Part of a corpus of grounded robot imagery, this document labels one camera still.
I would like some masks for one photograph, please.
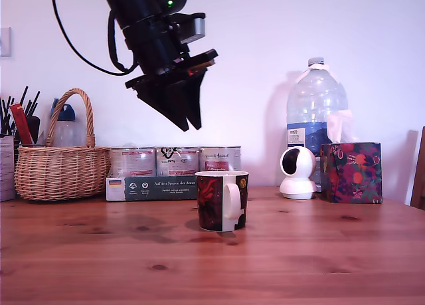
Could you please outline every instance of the chair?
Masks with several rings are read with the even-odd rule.
[[[411,207],[425,210],[425,127],[422,129],[420,140],[418,165],[414,176]]]

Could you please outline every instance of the basket handle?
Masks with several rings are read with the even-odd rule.
[[[90,99],[88,98],[87,94],[79,89],[79,88],[73,88],[65,92],[65,94],[62,96],[62,98],[58,101],[56,104],[56,107],[54,107],[53,114],[52,114],[52,120],[50,121],[50,126],[48,127],[48,134],[46,138],[46,146],[51,147],[53,145],[54,140],[54,130],[56,128],[56,123],[58,122],[59,113],[62,110],[62,108],[65,105],[65,102],[71,97],[73,94],[79,94],[84,101],[84,105],[86,106],[86,114],[87,114],[87,138],[86,138],[86,144],[88,147],[94,147],[95,146],[95,139],[94,139],[94,130],[93,130],[93,109],[92,104],[90,103]]]

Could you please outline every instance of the white mug handle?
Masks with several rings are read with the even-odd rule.
[[[239,219],[241,216],[239,187],[234,183],[224,186],[223,212],[224,217],[230,220]]]

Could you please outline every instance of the red patterned mug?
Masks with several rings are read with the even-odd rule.
[[[204,230],[229,232],[245,227],[248,172],[197,172],[199,225]]]

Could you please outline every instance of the tin can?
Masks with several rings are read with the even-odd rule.
[[[240,147],[199,148],[201,171],[240,170]]]
[[[155,176],[155,148],[112,148],[112,175]]]
[[[198,171],[198,148],[157,148],[157,176],[193,175]]]

